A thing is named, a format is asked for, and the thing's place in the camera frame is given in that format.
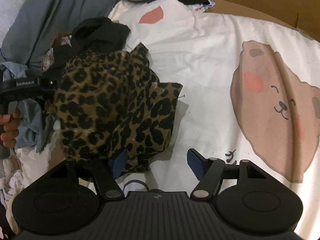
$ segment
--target pile of clothes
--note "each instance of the pile of clothes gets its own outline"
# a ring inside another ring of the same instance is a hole
[[[144,172],[170,143],[182,85],[159,81],[142,43],[122,50],[129,33],[106,17],[83,21],[71,35],[58,33],[43,57],[43,78],[58,84],[45,108],[61,121],[66,155],[113,159],[126,149],[123,172]]]

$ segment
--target human hand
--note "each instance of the human hand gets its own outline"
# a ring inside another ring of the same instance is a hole
[[[4,133],[0,135],[0,139],[3,141],[4,147],[14,148],[16,146],[15,138],[19,135],[20,114],[20,110],[16,109],[12,114],[13,119],[11,121],[9,114],[0,115],[0,125],[3,125],[4,130]]]

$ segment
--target cartoon bear face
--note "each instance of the cartoon bear face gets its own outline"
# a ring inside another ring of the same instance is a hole
[[[269,45],[243,43],[230,89],[253,151],[290,182],[302,182],[318,148],[320,89],[301,82]]]

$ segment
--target leopard print fabric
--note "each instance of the leopard print fabric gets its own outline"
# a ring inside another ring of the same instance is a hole
[[[144,172],[148,159],[168,147],[182,85],[160,83],[147,52],[142,43],[109,55],[87,50],[67,63],[46,105],[61,120],[66,155],[87,161],[126,148],[124,172]]]

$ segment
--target cartoon mouth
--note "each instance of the cartoon mouth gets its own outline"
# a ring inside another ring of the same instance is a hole
[[[284,117],[284,115],[283,115],[283,111],[287,111],[288,110],[287,106],[282,101],[279,101],[279,106],[281,107],[280,111],[277,110],[275,106],[273,108],[275,109],[275,111],[277,113],[280,113],[284,119],[289,120],[288,118]]]

